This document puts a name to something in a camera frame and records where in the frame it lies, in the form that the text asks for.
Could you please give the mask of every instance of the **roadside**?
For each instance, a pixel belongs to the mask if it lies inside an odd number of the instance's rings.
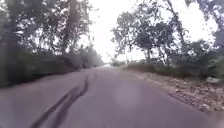
[[[221,86],[181,80],[149,72],[143,73],[133,70],[125,70],[125,72],[135,78],[154,83],[170,96],[207,114],[224,110],[224,89]]]

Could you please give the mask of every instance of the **foliage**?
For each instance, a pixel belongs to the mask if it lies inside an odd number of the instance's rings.
[[[201,2],[201,10],[208,16],[216,16],[217,24],[223,26],[223,7],[217,7],[221,3],[217,0],[211,5],[212,2],[205,1],[197,0]],[[204,40],[192,42],[187,40],[186,30],[170,0],[145,0],[133,12],[125,12],[118,17],[117,26],[113,29],[113,41],[119,49],[137,47],[145,53],[146,62],[131,65],[132,68],[182,78],[224,78],[221,70],[223,47],[217,43],[219,37],[214,35],[214,46]],[[129,43],[125,43],[126,37],[131,37]]]
[[[89,11],[87,0],[1,1],[1,87],[80,68],[77,42],[89,32]],[[96,56],[91,50],[84,51]]]

